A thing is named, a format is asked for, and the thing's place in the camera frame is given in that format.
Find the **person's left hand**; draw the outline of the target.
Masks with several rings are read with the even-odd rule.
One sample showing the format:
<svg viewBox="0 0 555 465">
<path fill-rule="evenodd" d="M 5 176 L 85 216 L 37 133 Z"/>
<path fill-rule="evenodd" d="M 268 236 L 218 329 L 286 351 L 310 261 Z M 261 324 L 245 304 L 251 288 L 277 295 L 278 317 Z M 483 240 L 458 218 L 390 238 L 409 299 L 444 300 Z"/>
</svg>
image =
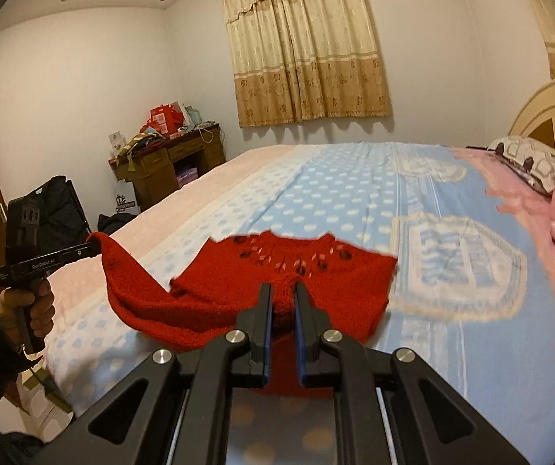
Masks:
<svg viewBox="0 0 555 465">
<path fill-rule="evenodd" d="M 44 339 L 53 330 L 55 296 L 47 279 L 34 281 L 28 289 L 7 288 L 0 294 L 0 329 L 14 348 L 29 335 Z"/>
</svg>

